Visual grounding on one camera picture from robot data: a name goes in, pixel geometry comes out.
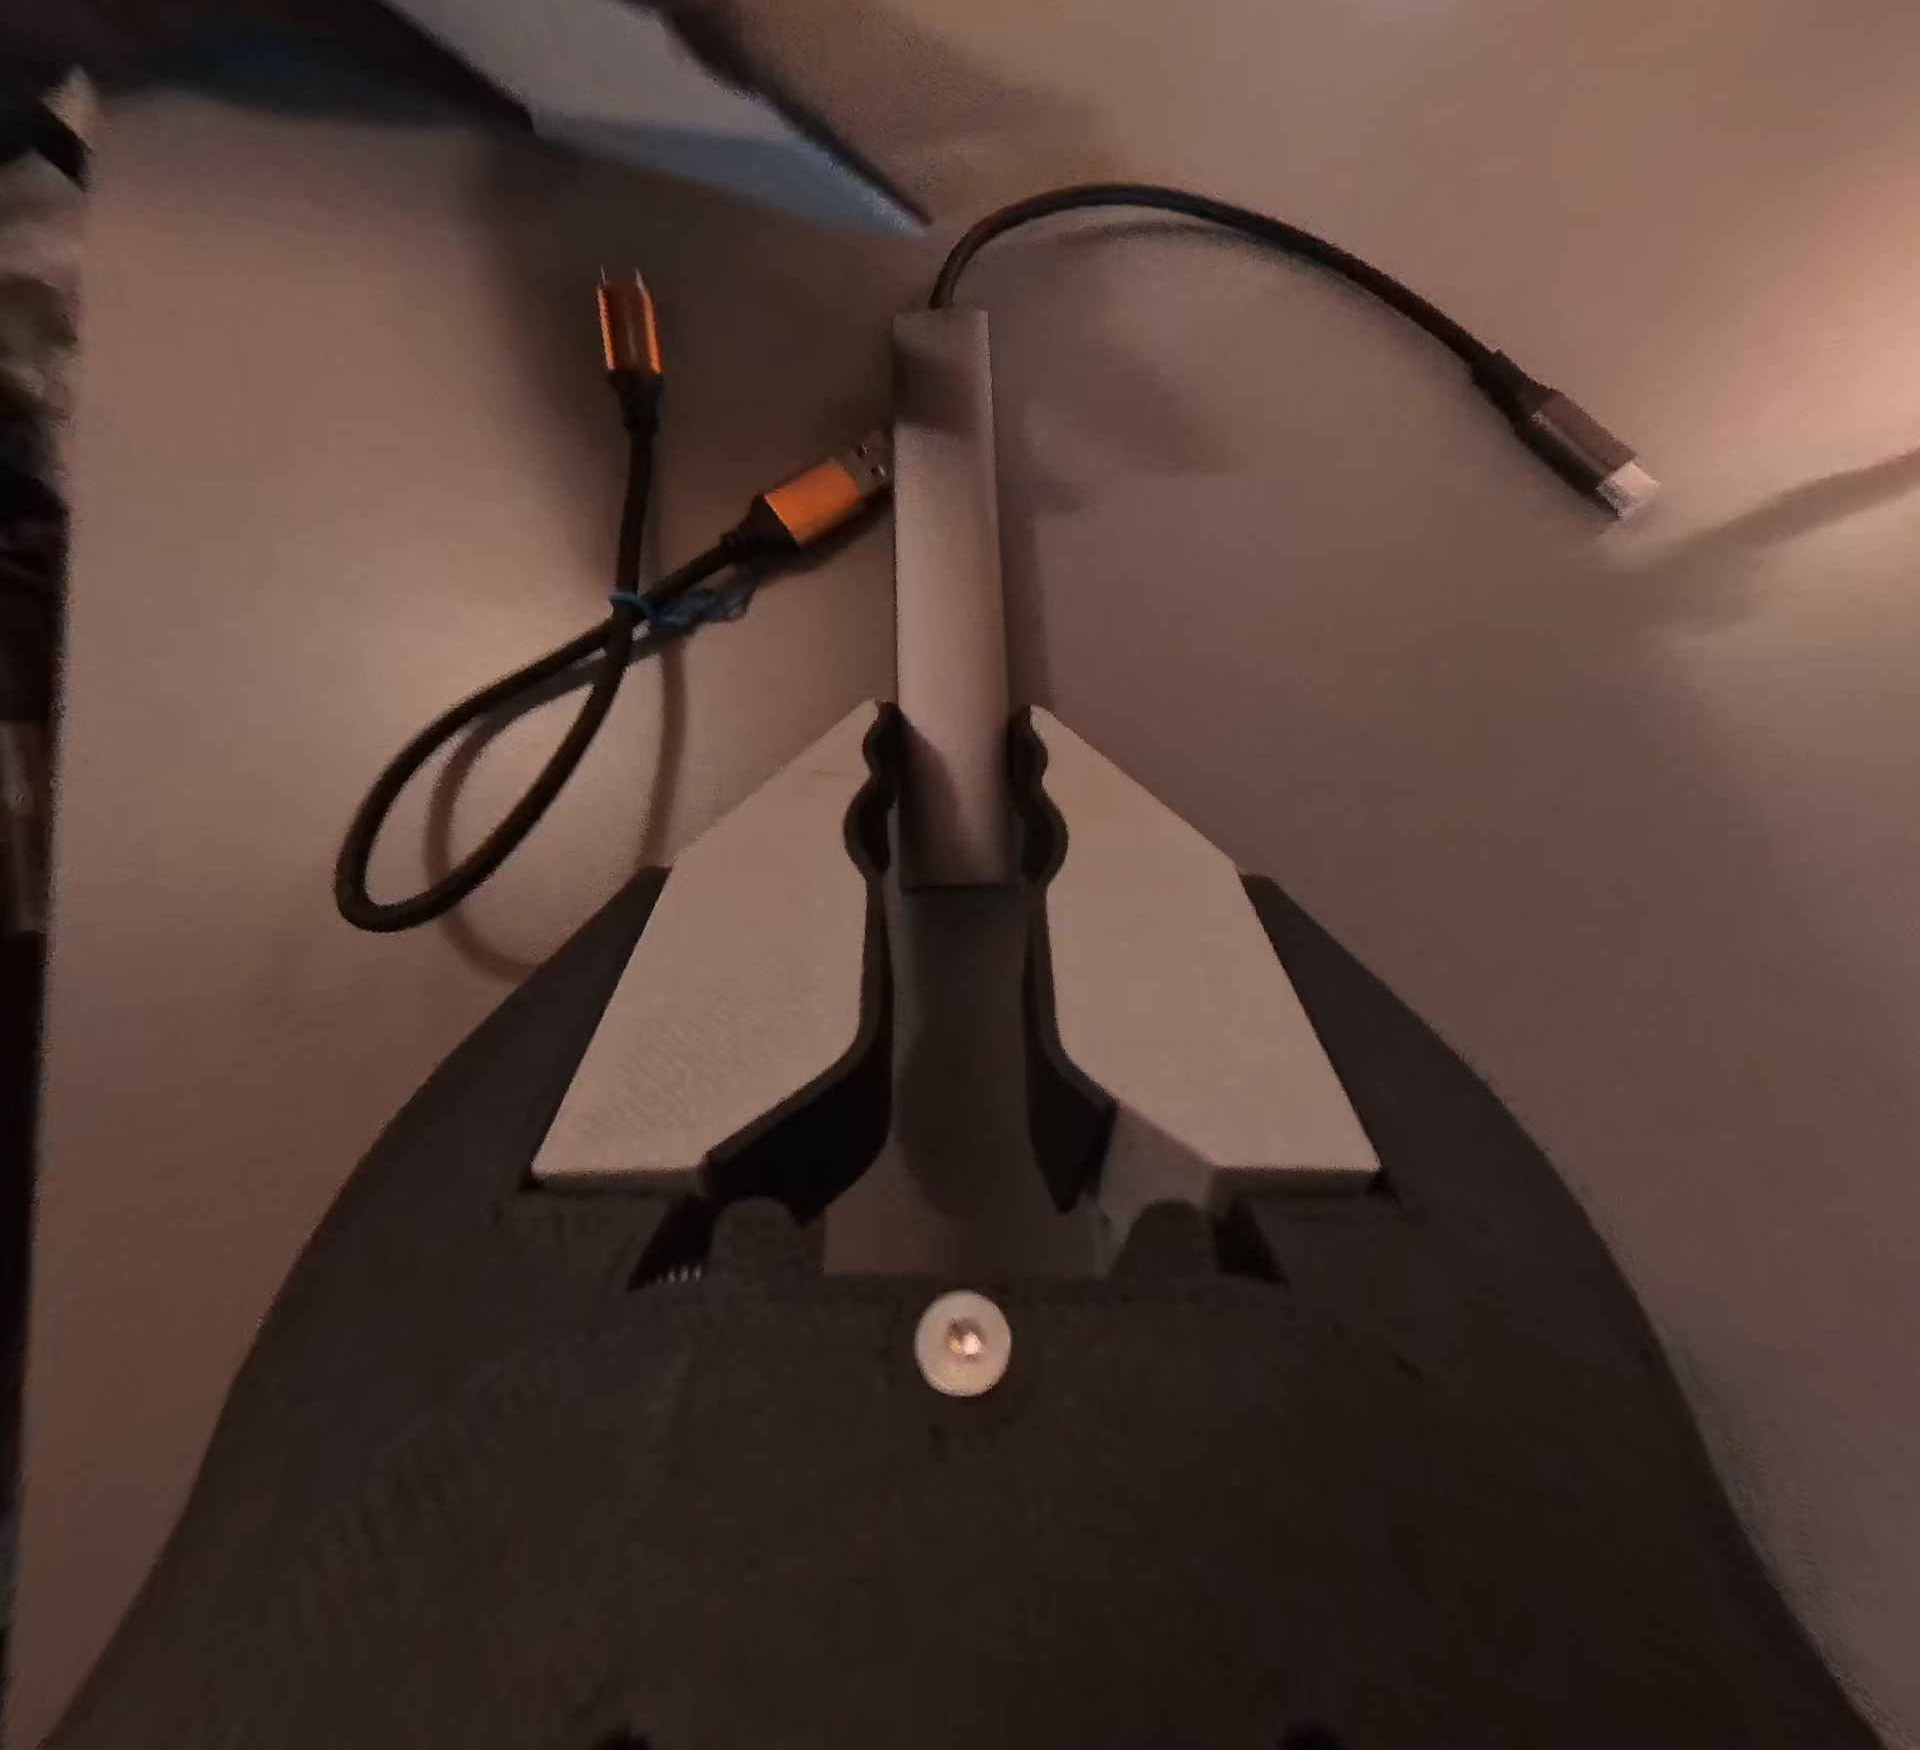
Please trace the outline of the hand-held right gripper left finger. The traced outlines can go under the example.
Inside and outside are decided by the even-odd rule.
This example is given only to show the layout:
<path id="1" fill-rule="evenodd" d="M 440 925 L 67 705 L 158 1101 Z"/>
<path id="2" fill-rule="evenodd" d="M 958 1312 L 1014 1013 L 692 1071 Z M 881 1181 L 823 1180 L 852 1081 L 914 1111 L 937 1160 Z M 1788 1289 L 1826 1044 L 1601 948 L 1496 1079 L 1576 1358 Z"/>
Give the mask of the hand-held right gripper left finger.
<path id="1" fill-rule="evenodd" d="M 686 847 L 532 1161 L 552 1192 L 818 1220 L 891 1123 L 899 711 L 854 708 Z"/>

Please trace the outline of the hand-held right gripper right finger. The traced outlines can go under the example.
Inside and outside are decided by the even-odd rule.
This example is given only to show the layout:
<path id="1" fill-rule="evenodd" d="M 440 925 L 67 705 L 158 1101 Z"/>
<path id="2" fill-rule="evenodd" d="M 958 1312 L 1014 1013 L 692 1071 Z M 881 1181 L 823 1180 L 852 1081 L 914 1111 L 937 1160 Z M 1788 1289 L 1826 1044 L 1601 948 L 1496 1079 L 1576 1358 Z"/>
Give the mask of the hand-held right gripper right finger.
<path id="1" fill-rule="evenodd" d="M 1234 861 L 1043 708 L 1017 711 L 1027 1131 L 1107 1273 L 1154 1210 L 1353 1201 L 1379 1151 Z"/>

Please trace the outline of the blue twist tie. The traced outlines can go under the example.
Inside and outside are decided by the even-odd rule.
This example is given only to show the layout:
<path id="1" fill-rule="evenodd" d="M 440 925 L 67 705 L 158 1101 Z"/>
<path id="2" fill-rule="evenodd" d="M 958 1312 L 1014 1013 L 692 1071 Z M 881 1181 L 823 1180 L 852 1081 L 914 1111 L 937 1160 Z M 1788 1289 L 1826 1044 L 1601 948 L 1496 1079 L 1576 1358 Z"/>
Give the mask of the blue twist tie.
<path id="1" fill-rule="evenodd" d="M 746 575 L 723 583 L 696 583 L 684 589 L 651 593 L 611 591 L 611 611 L 627 612 L 646 634 L 686 634 L 707 625 L 731 623 L 741 616 L 757 595 L 757 581 Z"/>

